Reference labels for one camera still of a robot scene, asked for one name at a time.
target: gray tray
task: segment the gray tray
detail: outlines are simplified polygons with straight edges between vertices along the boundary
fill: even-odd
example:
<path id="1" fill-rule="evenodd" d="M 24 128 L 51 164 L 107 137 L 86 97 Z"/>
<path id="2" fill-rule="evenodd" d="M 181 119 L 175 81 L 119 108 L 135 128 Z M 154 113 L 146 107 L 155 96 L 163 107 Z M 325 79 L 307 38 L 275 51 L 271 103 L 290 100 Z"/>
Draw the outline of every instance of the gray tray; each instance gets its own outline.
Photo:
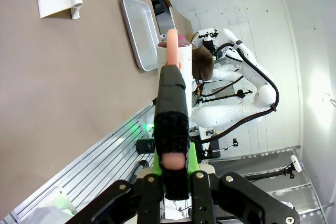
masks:
<path id="1" fill-rule="evenodd" d="M 122 12 L 138 67 L 144 71 L 157 68 L 159 40 L 150 7 L 140 0 L 122 0 Z"/>

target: screw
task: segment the screw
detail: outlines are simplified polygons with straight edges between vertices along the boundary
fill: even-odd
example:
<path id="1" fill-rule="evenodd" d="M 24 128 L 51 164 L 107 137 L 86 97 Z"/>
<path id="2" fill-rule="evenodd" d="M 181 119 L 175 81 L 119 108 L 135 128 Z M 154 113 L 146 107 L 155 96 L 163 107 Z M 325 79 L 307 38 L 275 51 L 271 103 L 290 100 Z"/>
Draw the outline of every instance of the screw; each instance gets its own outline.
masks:
<path id="1" fill-rule="evenodd" d="M 226 182 L 232 182 L 233 178 L 231 176 L 226 176 L 225 180 L 226 180 Z"/>
<path id="2" fill-rule="evenodd" d="M 196 173 L 196 178 L 203 178 L 203 177 L 204 177 L 203 173 Z"/>
<path id="3" fill-rule="evenodd" d="M 286 218 L 286 224 L 294 224 L 294 218 L 292 216 L 288 216 Z"/>

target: brown object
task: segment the brown object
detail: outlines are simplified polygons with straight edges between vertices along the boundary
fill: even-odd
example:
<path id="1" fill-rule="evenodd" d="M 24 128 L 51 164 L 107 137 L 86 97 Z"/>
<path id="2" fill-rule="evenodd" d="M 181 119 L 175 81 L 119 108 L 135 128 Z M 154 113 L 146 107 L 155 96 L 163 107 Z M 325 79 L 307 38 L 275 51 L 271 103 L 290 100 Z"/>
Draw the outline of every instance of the brown object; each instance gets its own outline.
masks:
<path id="1" fill-rule="evenodd" d="M 172 6 L 172 3 L 170 3 L 170 0 L 163 0 L 164 4 L 169 8 Z"/>
<path id="2" fill-rule="evenodd" d="M 193 77 L 195 80 L 211 80 L 214 71 L 214 59 L 205 46 L 193 49 Z"/>
<path id="3" fill-rule="evenodd" d="M 148 105 L 158 74 L 137 68 L 121 0 L 83 0 L 78 20 L 40 19 L 37 0 L 0 3 L 2 219 Z"/>
<path id="4" fill-rule="evenodd" d="M 169 10 L 178 34 L 183 36 L 186 40 L 190 41 L 194 35 L 190 20 L 180 14 L 173 7 L 169 7 Z"/>

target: metal frame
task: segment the metal frame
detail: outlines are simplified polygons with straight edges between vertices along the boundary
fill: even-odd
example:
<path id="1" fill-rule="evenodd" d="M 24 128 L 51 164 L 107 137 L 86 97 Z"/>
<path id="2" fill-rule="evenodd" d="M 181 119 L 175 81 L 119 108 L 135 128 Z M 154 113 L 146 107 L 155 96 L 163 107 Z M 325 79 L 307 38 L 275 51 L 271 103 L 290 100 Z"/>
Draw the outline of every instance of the metal frame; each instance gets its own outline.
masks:
<path id="1" fill-rule="evenodd" d="M 293 154 L 296 155 L 296 156 L 299 156 L 299 154 L 297 153 L 297 151 L 296 151 L 295 149 L 293 149 Z M 319 197 L 318 197 L 318 195 L 317 195 L 317 193 L 316 193 L 316 190 L 315 190 L 315 188 L 314 188 L 314 185 L 313 185 L 313 183 L 311 182 L 311 180 L 310 180 L 310 178 L 309 178 L 309 176 L 308 176 L 308 173 L 307 173 L 307 171 L 306 171 L 306 169 L 305 169 L 305 166 L 303 165 L 302 162 L 300 162 L 300 165 L 301 165 L 301 167 L 302 167 L 302 171 L 305 173 L 306 177 L 309 179 L 309 182 L 310 182 L 311 188 L 312 188 L 312 190 L 313 190 L 314 196 L 315 196 L 315 198 L 316 198 L 316 201 L 317 201 L 318 204 L 319 204 L 319 208 L 318 208 L 318 209 L 321 210 L 321 213 L 322 213 L 323 219 L 324 219 L 324 221 L 325 221 L 325 224 L 328 224 L 327 218 L 325 217 L 326 215 L 325 215 L 325 213 L 324 213 L 323 206 L 322 206 L 322 204 L 321 204 L 321 202 L 320 202 L 320 199 L 319 199 Z M 327 206 L 325 206 L 325 207 L 330 207 L 330 206 L 333 206 L 333 203 L 330 203 L 329 205 L 327 205 Z"/>
<path id="2" fill-rule="evenodd" d="M 264 155 L 267 156 L 269 154 L 275 154 L 275 153 L 280 153 L 280 152 L 289 152 L 289 151 L 293 151 L 293 150 L 299 149 L 299 148 L 301 148 L 300 145 L 295 145 L 295 146 L 290 146 L 290 147 L 278 149 L 278 150 L 275 150 L 275 151 L 261 152 L 261 153 L 249 154 L 249 155 L 243 155 L 243 156 L 237 156 L 237 157 L 214 159 L 214 160 L 211 160 L 211 162 L 237 160 L 237 159 L 241 159 L 241 158 L 253 158 L 253 157 L 264 156 Z"/>
<path id="3" fill-rule="evenodd" d="M 292 186 L 292 187 L 287 187 L 287 188 L 280 189 L 280 190 L 268 191 L 267 193 L 268 194 L 285 193 L 287 191 L 291 191 L 291 190 L 296 189 L 296 188 L 302 188 L 302 187 L 306 187 L 306 186 L 310 186 L 310 185 L 311 185 L 311 183 L 306 183 L 306 184 L 302 184 L 302 185 L 299 185 L 299 186 Z"/>
<path id="4" fill-rule="evenodd" d="M 153 163 L 153 155 L 138 155 L 135 141 L 144 137 L 142 118 L 152 103 L 116 130 L 99 140 L 24 200 L 0 224 L 20 223 L 58 187 L 64 188 L 77 210 L 93 200 L 117 179 L 126 179 L 132 165 L 141 160 Z"/>

